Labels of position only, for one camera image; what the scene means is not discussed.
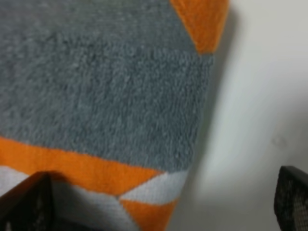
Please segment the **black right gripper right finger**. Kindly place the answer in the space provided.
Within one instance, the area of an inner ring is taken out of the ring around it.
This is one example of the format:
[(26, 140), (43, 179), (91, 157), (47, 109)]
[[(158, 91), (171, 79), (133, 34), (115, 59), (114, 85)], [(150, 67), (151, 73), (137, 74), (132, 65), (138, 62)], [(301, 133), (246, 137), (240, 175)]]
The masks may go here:
[(274, 196), (274, 213), (280, 230), (308, 229), (308, 174), (293, 166), (282, 166)]

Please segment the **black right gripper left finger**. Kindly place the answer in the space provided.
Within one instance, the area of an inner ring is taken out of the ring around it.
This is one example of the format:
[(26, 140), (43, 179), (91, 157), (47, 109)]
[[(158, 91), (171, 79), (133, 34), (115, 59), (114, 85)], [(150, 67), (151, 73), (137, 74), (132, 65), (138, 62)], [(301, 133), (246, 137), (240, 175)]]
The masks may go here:
[(2, 231), (51, 231), (54, 205), (50, 175), (38, 172), (0, 197)]

